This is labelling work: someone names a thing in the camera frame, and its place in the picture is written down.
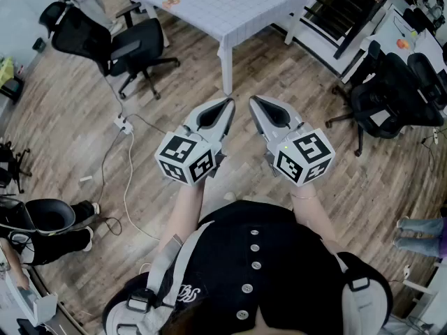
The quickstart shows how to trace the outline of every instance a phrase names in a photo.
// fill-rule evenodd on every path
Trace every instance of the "yellow object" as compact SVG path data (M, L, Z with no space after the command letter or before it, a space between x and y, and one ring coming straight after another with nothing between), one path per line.
M8 57L4 59L0 67L0 88L9 80L14 78L13 59Z

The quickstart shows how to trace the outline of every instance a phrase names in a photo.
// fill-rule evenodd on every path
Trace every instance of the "black pants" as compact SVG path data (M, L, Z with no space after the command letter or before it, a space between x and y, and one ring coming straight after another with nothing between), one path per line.
M93 205L88 201L71 205L71 208L76 215L75 225L95 214ZM34 259L31 265L46 265L67 253L81 251L87 247L90 233L88 230L79 230L55 236L42 236L35 232L31 240L34 246Z

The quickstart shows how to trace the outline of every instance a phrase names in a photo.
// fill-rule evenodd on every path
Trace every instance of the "blue jeans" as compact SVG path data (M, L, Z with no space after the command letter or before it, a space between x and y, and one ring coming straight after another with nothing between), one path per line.
M408 231L426 233L436 238L417 239L398 237L395 240L395 245L398 249L417 252L431 257L439 257L439 236L442 235L444 229L444 220L442 218L435 220L404 219L400 223L400 228Z

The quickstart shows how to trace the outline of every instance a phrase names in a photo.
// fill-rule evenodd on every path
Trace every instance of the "tablecloth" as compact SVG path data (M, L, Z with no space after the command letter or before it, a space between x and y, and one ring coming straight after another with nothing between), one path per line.
M300 11L307 0L133 0L150 3L178 16L220 42L218 55L235 47L289 13Z

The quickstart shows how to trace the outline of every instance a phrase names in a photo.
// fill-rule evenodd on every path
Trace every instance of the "purple shirt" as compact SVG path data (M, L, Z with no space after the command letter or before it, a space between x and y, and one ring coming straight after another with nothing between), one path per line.
M439 242L439 257L447 258L447 217L443 217L444 229L442 230L441 241Z

